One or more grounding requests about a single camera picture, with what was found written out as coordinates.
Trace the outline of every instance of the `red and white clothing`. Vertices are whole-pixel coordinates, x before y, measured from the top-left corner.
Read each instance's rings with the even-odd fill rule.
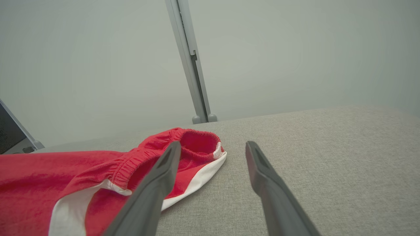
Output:
[[[90,151],[0,156],[0,235],[100,235],[166,147],[182,150],[162,210],[195,192],[226,159],[219,137],[174,128],[129,152]]]

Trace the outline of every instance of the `white side panel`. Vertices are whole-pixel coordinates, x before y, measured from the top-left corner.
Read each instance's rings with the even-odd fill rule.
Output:
[[[163,0],[2,1],[0,98],[46,147],[195,115]]]
[[[420,116],[420,1],[190,0],[219,120],[392,106]]]

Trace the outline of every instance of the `red fabric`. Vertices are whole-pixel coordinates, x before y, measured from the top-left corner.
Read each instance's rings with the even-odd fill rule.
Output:
[[[91,151],[0,156],[0,235],[47,235],[56,202],[109,179],[134,190],[172,141],[182,145],[175,186],[167,198],[185,192],[190,180],[212,162],[220,142],[213,133],[175,128],[144,140],[129,152]],[[107,189],[92,198],[85,226],[100,235],[128,199]]]

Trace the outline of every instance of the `metal frame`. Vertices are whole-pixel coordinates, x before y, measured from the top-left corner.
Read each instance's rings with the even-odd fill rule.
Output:
[[[32,135],[23,127],[23,125],[18,121],[18,119],[13,115],[13,113],[9,110],[9,108],[4,104],[4,102],[0,99],[0,104],[4,107],[6,112],[10,115],[10,117],[13,119],[13,121],[18,125],[18,127],[22,130],[23,134],[29,139],[29,141],[32,143],[32,145],[36,149],[44,148],[44,145],[40,141],[35,140]]]
[[[217,117],[210,112],[188,1],[165,0],[165,2],[195,112],[198,116],[193,117],[193,123],[217,121]]]

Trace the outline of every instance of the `gray fabric surface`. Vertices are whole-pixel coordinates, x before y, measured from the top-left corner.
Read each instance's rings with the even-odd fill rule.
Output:
[[[343,107],[185,128],[216,133],[225,164],[199,191],[162,213],[157,235],[266,235],[249,183],[245,142],[259,144],[322,235],[420,234],[420,119]],[[128,151],[161,130],[38,152]]]

